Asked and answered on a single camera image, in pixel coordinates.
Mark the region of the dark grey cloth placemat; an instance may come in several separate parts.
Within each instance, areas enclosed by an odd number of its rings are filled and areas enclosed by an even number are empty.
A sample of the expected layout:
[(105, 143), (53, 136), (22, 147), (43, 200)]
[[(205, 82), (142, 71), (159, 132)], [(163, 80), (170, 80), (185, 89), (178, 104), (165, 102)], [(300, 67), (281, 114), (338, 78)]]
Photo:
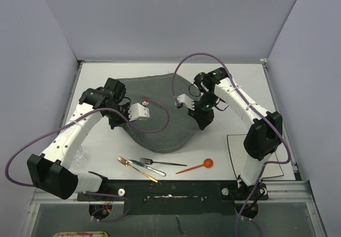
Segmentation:
[(200, 131), (196, 120), (188, 115), (187, 107), (176, 107), (172, 95), (172, 79), (172, 73), (120, 79), (132, 103), (152, 100), (148, 105), (150, 117), (147, 120), (137, 120), (133, 125), (143, 131), (156, 133), (139, 132), (130, 125), (125, 125), (123, 130), (138, 145), (155, 153), (175, 152)]

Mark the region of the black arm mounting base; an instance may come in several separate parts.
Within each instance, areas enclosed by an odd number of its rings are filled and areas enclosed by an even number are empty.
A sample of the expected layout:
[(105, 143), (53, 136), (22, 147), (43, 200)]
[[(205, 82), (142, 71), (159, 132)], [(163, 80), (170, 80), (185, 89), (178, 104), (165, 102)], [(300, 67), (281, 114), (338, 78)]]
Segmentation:
[(268, 198), (264, 183), (253, 191), (237, 181), (108, 180), (94, 194), (78, 194), (77, 201), (89, 202), (98, 216), (113, 211), (114, 202), (122, 202), (129, 215), (235, 215), (245, 200), (251, 203), (245, 210), (256, 211), (258, 201)]

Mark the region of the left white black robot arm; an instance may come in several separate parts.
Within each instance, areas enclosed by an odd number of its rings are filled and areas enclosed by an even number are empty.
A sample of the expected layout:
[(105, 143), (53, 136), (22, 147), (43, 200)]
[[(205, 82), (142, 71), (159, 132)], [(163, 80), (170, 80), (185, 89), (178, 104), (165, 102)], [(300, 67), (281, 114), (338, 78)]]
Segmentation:
[(107, 197), (108, 186), (102, 183), (100, 175), (90, 173), (82, 177), (69, 168), (80, 145), (102, 118), (108, 118), (111, 129), (123, 126), (129, 119), (131, 103), (122, 103), (125, 94), (125, 85), (112, 78), (103, 87), (82, 93), (66, 128), (40, 155), (29, 157), (27, 166), (35, 187), (63, 200), (83, 191), (89, 191), (96, 200)]

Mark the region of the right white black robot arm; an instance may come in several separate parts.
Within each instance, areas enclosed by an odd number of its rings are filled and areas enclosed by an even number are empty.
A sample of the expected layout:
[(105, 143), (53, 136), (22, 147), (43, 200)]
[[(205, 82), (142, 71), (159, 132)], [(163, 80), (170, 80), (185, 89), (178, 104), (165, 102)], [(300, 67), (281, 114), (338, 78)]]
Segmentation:
[(201, 92), (198, 101), (181, 95), (178, 99), (189, 109), (189, 115), (205, 129), (214, 119), (213, 107), (220, 101), (226, 103), (248, 128), (243, 146), (247, 159), (240, 174), (238, 195), (250, 199), (256, 193), (256, 182), (265, 162), (282, 143), (282, 115), (270, 112), (248, 96), (223, 68), (209, 73), (201, 72), (194, 78), (194, 85)]

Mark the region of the gold fork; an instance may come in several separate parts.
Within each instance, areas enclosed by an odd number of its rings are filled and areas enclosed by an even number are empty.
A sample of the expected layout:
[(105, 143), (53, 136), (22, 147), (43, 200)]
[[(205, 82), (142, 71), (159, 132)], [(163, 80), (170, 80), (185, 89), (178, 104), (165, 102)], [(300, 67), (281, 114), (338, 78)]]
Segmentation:
[(147, 177), (149, 180), (153, 181), (154, 183), (158, 183), (158, 180), (157, 180), (157, 179), (155, 179), (155, 178), (153, 178), (152, 176), (150, 176), (150, 175), (144, 173), (143, 171), (137, 169), (137, 168), (134, 167), (128, 160), (126, 160), (126, 159), (124, 159), (124, 158), (122, 158), (122, 157), (118, 157), (117, 160), (118, 160), (121, 164), (123, 164), (124, 166), (126, 166), (126, 167), (131, 167), (131, 168), (133, 168), (134, 170), (138, 171), (140, 174), (144, 175), (145, 177)]

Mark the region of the clear plastic cup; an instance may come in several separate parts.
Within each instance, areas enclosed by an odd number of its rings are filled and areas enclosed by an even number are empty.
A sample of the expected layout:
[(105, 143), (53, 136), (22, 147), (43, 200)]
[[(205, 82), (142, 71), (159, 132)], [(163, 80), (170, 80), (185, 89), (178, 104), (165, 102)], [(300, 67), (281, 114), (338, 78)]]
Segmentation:
[(74, 167), (81, 168), (85, 166), (86, 163), (87, 163), (87, 153), (83, 150), (82, 146), (80, 146), (74, 155), (74, 158), (72, 160), (72, 165)]

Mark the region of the white square plate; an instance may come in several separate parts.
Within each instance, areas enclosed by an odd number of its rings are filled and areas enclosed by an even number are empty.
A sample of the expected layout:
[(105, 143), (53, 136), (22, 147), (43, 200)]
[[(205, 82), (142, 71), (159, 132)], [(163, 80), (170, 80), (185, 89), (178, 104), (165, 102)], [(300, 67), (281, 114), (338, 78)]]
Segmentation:
[[(241, 174), (248, 155), (243, 145), (245, 137), (246, 135), (227, 136), (230, 161), (236, 178)], [(262, 178), (271, 179), (283, 176), (284, 172), (280, 165), (269, 164), (266, 166)]]

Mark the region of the orange plastic spoon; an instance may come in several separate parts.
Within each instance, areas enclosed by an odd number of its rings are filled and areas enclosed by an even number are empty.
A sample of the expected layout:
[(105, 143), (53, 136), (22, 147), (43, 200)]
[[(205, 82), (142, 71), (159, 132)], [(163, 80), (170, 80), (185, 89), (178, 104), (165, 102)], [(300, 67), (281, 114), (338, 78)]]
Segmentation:
[(191, 170), (195, 170), (195, 169), (198, 169), (198, 168), (212, 168), (212, 166), (214, 165), (214, 162), (211, 158), (207, 158), (203, 161), (202, 164), (200, 165), (196, 165), (196, 166), (193, 166), (193, 167), (190, 167), (190, 168), (187, 168), (187, 169), (184, 169), (184, 170), (181, 170), (181, 171), (178, 171), (176, 172), (175, 174), (181, 174), (181, 173), (185, 173), (185, 172), (188, 172), (188, 171), (191, 171)]

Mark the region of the silver table knife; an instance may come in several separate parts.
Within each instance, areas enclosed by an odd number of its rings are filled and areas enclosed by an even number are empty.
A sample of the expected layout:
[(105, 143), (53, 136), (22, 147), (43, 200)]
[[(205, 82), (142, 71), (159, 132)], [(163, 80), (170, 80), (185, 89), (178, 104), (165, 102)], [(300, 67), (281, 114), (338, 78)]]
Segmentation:
[(137, 166), (139, 166), (139, 167), (148, 169), (148, 170), (150, 170), (150, 171), (152, 171), (152, 172), (154, 172), (154, 173), (156, 173), (156, 174), (158, 174), (158, 175), (160, 175), (160, 176), (162, 176), (162, 177), (166, 177), (166, 173), (165, 173), (165, 172), (160, 171), (160, 170), (157, 170), (157, 169), (154, 169), (154, 168), (152, 168), (152, 167), (150, 167), (150, 166), (148, 166), (148, 165), (146, 165), (146, 164), (144, 164), (144, 163), (141, 163), (141, 162), (139, 162), (139, 161), (136, 161), (136, 160), (128, 160), (128, 162), (130, 162), (130, 163), (132, 163), (132, 164), (135, 164), (135, 165), (137, 165)]

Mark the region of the floral tray edge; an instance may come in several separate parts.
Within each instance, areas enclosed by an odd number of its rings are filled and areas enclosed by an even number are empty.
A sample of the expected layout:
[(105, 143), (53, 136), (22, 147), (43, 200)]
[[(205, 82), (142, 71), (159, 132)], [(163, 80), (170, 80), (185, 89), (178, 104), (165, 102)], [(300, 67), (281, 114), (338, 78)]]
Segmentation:
[(102, 231), (61, 232), (54, 234), (53, 237), (108, 237), (108, 234)]

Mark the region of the dark handled silver fork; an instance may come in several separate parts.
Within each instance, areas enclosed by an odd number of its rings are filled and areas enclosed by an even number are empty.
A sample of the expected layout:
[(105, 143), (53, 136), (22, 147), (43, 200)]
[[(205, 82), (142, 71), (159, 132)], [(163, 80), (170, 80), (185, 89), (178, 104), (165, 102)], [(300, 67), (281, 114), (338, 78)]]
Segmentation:
[(161, 165), (182, 166), (182, 167), (186, 167), (187, 166), (187, 165), (184, 165), (184, 164), (177, 164), (177, 163), (173, 163), (173, 162), (154, 161), (154, 160), (148, 159), (148, 158), (140, 158), (140, 162), (144, 163), (146, 165), (161, 164)]

